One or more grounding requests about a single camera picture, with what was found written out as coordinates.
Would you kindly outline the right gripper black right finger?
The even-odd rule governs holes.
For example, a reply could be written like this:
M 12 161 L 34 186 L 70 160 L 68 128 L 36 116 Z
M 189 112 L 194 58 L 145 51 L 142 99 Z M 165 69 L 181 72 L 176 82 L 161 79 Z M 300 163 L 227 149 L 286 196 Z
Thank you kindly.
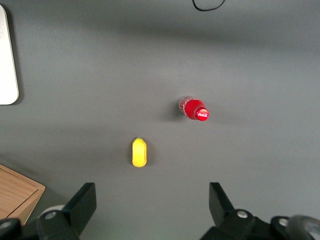
M 202 240 L 271 240 L 271 228 L 244 209 L 235 209 L 218 182 L 209 184 L 209 211 L 214 226 Z

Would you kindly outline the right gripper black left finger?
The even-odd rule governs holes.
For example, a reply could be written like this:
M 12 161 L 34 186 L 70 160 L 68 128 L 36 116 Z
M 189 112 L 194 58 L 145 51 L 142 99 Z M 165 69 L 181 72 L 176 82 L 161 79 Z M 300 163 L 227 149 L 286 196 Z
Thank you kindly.
M 61 209 L 46 210 L 36 220 L 40 240 L 79 240 L 97 208 L 96 185 L 85 183 Z

